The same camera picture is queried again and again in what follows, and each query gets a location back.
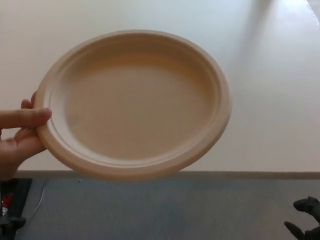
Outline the person's bare hand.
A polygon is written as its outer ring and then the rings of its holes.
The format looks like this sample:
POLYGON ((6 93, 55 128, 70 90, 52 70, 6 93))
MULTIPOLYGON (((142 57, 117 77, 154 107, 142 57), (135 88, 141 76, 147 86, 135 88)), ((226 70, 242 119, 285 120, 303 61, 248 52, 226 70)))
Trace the person's bare hand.
POLYGON ((0 130, 19 130, 14 136, 0 139, 0 179, 12 179, 19 166, 27 159, 43 152, 36 128, 47 123, 52 116, 49 108, 35 109, 36 92, 31 99, 24 99, 20 109, 0 111, 0 130))

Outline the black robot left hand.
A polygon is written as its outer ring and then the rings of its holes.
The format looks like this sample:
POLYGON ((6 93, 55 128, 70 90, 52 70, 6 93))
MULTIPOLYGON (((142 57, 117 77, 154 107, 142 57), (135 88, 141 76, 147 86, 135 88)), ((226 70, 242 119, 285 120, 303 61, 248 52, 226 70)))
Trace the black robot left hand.
POLYGON ((24 217, 0 217, 0 240, 15 240, 17 231, 26 224, 24 217))

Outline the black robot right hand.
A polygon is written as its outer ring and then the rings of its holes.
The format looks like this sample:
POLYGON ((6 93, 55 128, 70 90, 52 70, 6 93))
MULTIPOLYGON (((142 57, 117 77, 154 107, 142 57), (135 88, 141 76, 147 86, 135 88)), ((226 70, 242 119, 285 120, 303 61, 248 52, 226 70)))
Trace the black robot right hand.
MULTIPOLYGON (((317 198, 308 196, 307 198, 296 200, 293 207, 299 211, 311 215, 318 223, 320 223, 320 201, 317 198)), ((320 226, 303 232, 295 224, 285 221, 285 227, 297 240, 319 240, 320 226)))

